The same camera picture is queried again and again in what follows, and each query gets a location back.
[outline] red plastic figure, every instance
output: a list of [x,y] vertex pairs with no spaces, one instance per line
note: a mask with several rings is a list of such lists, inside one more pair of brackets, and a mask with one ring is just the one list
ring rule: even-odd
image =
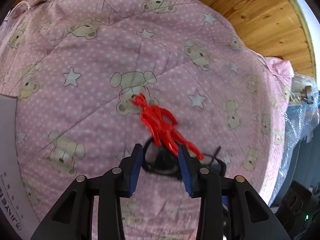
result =
[[[135,96],[131,102],[138,107],[141,107],[141,121],[150,129],[155,144],[161,146],[163,141],[164,145],[176,156],[178,156],[178,145],[185,144],[188,149],[196,154],[199,160],[204,157],[201,152],[191,142],[187,141],[183,136],[174,128],[178,124],[174,116],[166,109],[159,106],[149,106],[143,94]],[[162,116],[170,119],[172,124],[163,120]]]

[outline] wooden surface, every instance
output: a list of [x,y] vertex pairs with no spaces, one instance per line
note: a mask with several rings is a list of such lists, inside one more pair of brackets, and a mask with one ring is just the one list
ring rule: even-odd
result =
[[307,41],[310,35],[302,28],[302,14],[292,3],[289,0],[216,0],[211,7],[231,22],[247,47],[263,56],[288,59],[295,71],[314,76],[313,52],[310,53]]
[[295,0],[200,1],[227,18],[250,49],[288,59],[295,71],[315,77],[310,35]]

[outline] pink quilt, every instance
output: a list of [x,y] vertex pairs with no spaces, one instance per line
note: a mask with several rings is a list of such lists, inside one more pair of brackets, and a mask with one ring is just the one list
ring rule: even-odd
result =
[[[208,6],[25,0],[0,40],[0,93],[19,100],[18,162],[39,220],[76,175],[100,176],[145,143],[150,133],[129,101],[139,93],[171,111],[201,152],[221,146],[226,176],[243,175],[270,199],[293,71],[246,48]],[[125,235],[194,239],[199,203],[182,182],[141,171],[134,196],[122,201]]]

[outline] bear print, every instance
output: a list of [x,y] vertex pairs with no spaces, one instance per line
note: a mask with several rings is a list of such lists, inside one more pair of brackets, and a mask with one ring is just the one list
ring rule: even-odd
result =
[[261,117],[261,132],[263,134],[271,133],[271,117],[270,114],[263,114]]
[[250,74],[247,79],[247,89],[250,93],[258,94],[258,85],[260,78],[254,74]]
[[121,89],[143,86],[146,83],[155,84],[157,79],[151,71],[145,71],[145,73],[132,71],[121,74],[116,72],[110,79],[110,85],[113,88],[120,87]]
[[60,135],[57,131],[51,131],[48,135],[50,143],[54,143],[54,148],[44,157],[52,166],[58,170],[58,173],[67,174],[67,176],[75,176],[77,171],[74,157],[83,159],[85,156],[85,148],[83,144],[78,144],[72,139]]
[[283,132],[275,130],[275,144],[281,144],[283,142]]
[[32,182],[29,179],[22,178],[22,183],[23,183],[23,187],[26,190],[26,193],[27,193],[27,196],[28,196],[28,199],[29,199],[31,205],[32,206],[39,205],[41,203],[41,201],[37,198],[37,196],[34,193],[35,189],[33,187]]
[[13,35],[11,36],[11,38],[8,41],[8,45],[11,48],[17,49],[20,46],[23,34],[25,33],[27,26],[28,26],[27,22],[20,23],[17,26],[16,31],[13,33]]
[[99,21],[93,21],[91,18],[84,19],[80,24],[71,25],[68,33],[72,33],[76,37],[85,37],[87,40],[97,37],[97,29],[102,25]]
[[228,113],[228,129],[234,130],[241,124],[241,118],[236,113],[236,110],[239,107],[238,101],[223,101],[222,109]]
[[139,206],[134,201],[124,199],[121,202],[122,223],[124,225],[134,225],[142,222],[142,219],[137,218],[135,215],[135,211],[139,209]]
[[153,11],[155,13],[166,13],[166,12],[175,12],[177,7],[172,4],[171,0],[146,0],[144,4],[142,4],[142,10]]
[[210,67],[210,54],[197,44],[194,40],[189,39],[184,42],[184,51],[190,57],[193,64],[199,66],[202,70],[206,71]]
[[281,89],[282,89],[282,96],[283,96],[283,98],[284,98],[285,100],[289,100],[290,94],[291,94],[291,87],[282,85],[282,86],[281,86]]
[[255,148],[247,147],[244,150],[244,153],[247,156],[244,162],[242,163],[242,167],[244,167],[247,171],[254,171],[260,156],[260,152]]
[[22,69],[21,72],[21,83],[19,87],[18,100],[28,98],[33,93],[39,90],[39,83],[36,81],[34,72],[39,70],[41,67],[40,61],[36,64],[29,65]]
[[141,109],[134,104],[131,103],[131,99],[134,98],[135,95],[139,95],[140,93],[144,94],[146,97],[146,101],[149,105],[159,105],[159,101],[153,97],[150,97],[150,92],[148,88],[143,86],[132,87],[128,90],[121,90],[119,95],[119,103],[116,106],[117,112],[120,115],[125,115],[128,113],[141,113]]
[[240,39],[236,36],[232,36],[231,42],[227,47],[233,50],[241,50]]

